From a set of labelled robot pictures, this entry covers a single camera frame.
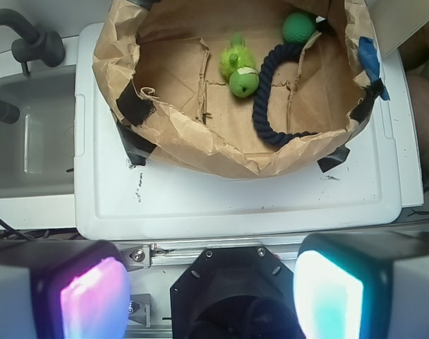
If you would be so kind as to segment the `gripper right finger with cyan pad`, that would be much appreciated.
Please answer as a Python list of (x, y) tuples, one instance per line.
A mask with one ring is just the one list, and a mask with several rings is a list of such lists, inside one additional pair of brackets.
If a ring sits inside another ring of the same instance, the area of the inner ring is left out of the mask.
[(310, 234), (293, 294), (307, 338), (429, 338), (429, 231)]

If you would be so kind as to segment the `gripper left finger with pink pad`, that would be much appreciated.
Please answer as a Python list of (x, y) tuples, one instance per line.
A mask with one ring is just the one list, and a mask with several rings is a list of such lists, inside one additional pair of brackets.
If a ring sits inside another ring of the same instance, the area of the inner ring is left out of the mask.
[(123, 338), (130, 300), (111, 242), (0, 240), (0, 338)]

